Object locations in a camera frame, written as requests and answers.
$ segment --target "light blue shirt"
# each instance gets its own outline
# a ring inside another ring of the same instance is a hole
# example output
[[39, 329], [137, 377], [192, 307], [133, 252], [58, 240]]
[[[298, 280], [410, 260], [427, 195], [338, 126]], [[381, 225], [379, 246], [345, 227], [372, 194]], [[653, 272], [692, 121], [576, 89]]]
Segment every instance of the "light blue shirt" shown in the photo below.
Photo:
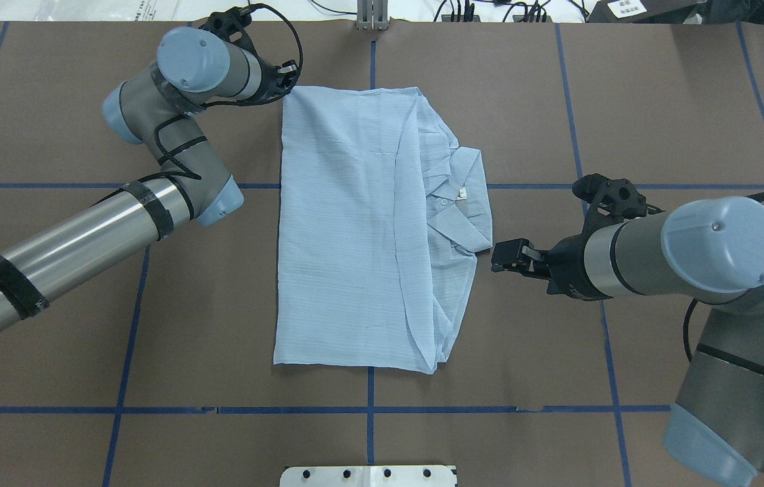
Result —
[[296, 87], [283, 105], [274, 363], [433, 373], [492, 246], [481, 152], [418, 89]]

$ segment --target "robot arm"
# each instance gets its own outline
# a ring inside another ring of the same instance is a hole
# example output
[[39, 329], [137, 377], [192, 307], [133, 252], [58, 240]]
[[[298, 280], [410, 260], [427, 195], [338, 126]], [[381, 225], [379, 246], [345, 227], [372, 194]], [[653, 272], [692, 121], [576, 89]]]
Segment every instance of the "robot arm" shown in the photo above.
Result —
[[655, 212], [629, 181], [600, 175], [573, 190], [590, 203], [582, 233], [547, 252], [503, 241], [493, 270], [586, 301], [683, 294], [710, 304], [664, 444], [706, 478], [748, 485], [764, 472], [764, 207], [730, 197]]
[[[211, 105], [276, 101], [295, 86], [302, 54], [298, 64], [272, 66], [244, 31], [259, 8], [286, 20], [253, 4], [212, 14], [201, 30], [175, 28], [156, 61], [109, 95], [103, 114], [111, 129], [127, 142], [144, 142], [162, 171], [0, 253], [0, 333], [187, 221], [211, 225], [241, 206], [233, 176], [193, 117]], [[206, 103], [214, 96], [234, 101]]]

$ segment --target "sticker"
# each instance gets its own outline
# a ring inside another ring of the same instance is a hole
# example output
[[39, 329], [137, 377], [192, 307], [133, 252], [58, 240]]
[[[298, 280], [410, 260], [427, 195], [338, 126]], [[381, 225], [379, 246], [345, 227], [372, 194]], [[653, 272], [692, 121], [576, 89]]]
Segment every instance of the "sticker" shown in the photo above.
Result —
[[617, 2], [608, 2], [607, 6], [617, 18], [630, 18], [647, 11], [641, 0], [617, 0]]

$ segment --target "brown table surface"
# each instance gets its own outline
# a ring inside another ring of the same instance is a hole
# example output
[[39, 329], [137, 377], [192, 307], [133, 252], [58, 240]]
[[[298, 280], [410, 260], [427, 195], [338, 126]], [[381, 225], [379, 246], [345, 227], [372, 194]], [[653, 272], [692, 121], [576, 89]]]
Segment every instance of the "brown table surface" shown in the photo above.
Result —
[[[100, 105], [174, 25], [0, 24], [0, 250], [156, 169]], [[577, 233], [568, 187], [590, 172], [666, 209], [764, 189], [764, 27], [296, 27], [302, 84], [417, 86], [483, 151], [496, 241]], [[295, 56], [282, 24], [249, 31], [268, 59]], [[3, 333], [0, 485], [273, 486], [287, 465], [367, 463], [456, 465], [463, 486], [710, 485], [661, 447], [683, 296], [546, 296], [485, 252], [434, 375], [272, 366], [281, 117], [201, 115], [244, 207]]]

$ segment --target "table grid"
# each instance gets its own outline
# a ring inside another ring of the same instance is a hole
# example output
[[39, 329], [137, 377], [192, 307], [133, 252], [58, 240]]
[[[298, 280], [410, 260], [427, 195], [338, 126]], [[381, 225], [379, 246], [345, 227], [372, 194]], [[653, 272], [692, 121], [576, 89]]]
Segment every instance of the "table grid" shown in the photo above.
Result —
[[[4, 43], [6, 32], [10, 28], [9, 22], [4, 22], [0, 34], [0, 53], [1, 46]], [[738, 36], [740, 37], [740, 48], [743, 52], [746, 70], [748, 72], [750, 83], [752, 83], [753, 93], [758, 103], [760, 114], [763, 117], [764, 107], [761, 95], [759, 93], [758, 83], [755, 73], [750, 63], [749, 53], [746, 47], [746, 37], [741, 24], [737, 24]], [[567, 116], [569, 129], [571, 132], [571, 145], [573, 145], [573, 163], [576, 168], [577, 176], [583, 176], [583, 168], [580, 162], [579, 143], [577, 142], [577, 129], [575, 124], [575, 109], [571, 101], [571, 92], [568, 84], [567, 67], [565, 67], [565, 50], [563, 46], [562, 32], [559, 25], [555, 26], [556, 41], [558, 47], [559, 68], [562, 76], [563, 89], [565, 92], [565, 105], [567, 106]], [[372, 40], [369, 43], [370, 72], [369, 87], [376, 87], [376, 55], [377, 41]], [[90, 183], [0, 183], [0, 189], [112, 189], [121, 185], [117, 182], [90, 182]], [[270, 189], [279, 190], [279, 183], [244, 183], [239, 184], [244, 189]], [[487, 188], [491, 191], [523, 191], [523, 190], [567, 190], [571, 187], [568, 182], [558, 183], [512, 183], [512, 184], [488, 184]], [[644, 190], [740, 190], [740, 191], [763, 191], [764, 181], [752, 184], [641, 184], [639, 188]], [[114, 457], [116, 457], [116, 448], [120, 441], [120, 422], [126, 415], [197, 415], [197, 414], [224, 414], [224, 415], [279, 415], [279, 414], [345, 414], [345, 415], [366, 415], [366, 462], [374, 465], [374, 419], [377, 415], [383, 414], [565, 414], [565, 413], [596, 413], [613, 414], [617, 430], [617, 442], [621, 459], [623, 472], [623, 481], [626, 487], [632, 485], [631, 475], [629, 473], [629, 455], [626, 448], [626, 435], [623, 431], [623, 413], [667, 413], [670, 408], [668, 404], [621, 404], [617, 390], [617, 378], [614, 367], [612, 342], [613, 337], [608, 330], [608, 318], [604, 309], [604, 303], [600, 303], [602, 330], [604, 331], [604, 355], [605, 366], [607, 367], [608, 380], [610, 380], [611, 404], [593, 404], [592, 406], [546, 406], [538, 410], [521, 409], [515, 406], [505, 406], [500, 404], [496, 407], [385, 407], [376, 405], [376, 371], [373, 367], [366, 368], [366, 406], [363, 407], [126, 407], [124, 401], [126, 398], [126, 388], [128, 387], [129, 372], [135, 350], [136, 331], [139, 326], [139, 319], [143, 308], [143, 295], [147, 281], [148, 265], [151, 261], [150, 247], [145, 250], [141, 262], [141, 273], [138, 280], [138, 291], [135, 300], [135, 309], [130, 321], [128, 331], [128, 344], [126, 345], [126, 356], [122, 375], [120, 376], [120, 388], [114, 407], [0, 407], [0, 414], [83, 414], [83, 415], [113, 415], [114, 422], [109, 443], [109, 450], [104, 453], [107, 457], [105, 471], [103, 473], [103, 486], [107, 486], [111, 481], [112, 467]]]

